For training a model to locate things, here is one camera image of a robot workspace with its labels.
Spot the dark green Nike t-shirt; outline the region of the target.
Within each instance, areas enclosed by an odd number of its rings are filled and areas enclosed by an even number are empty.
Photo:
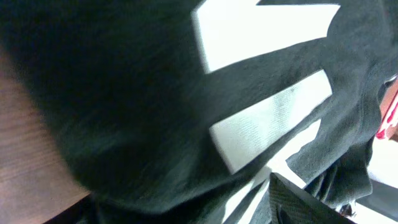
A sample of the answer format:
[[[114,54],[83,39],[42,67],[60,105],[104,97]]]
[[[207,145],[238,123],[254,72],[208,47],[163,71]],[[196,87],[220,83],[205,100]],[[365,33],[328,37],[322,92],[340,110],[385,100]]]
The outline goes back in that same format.
[[[396,1],[2,1],[1,52],[82,223],[270,223],[278,173],[368,196],[397,78]]]

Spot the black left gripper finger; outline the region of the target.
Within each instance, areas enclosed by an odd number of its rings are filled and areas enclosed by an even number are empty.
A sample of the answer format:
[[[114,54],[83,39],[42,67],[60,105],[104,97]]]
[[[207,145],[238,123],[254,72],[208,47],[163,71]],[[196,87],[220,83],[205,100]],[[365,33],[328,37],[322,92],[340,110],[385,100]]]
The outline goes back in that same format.
[[[354,224],[278,173],[270,175],[272,224]]]

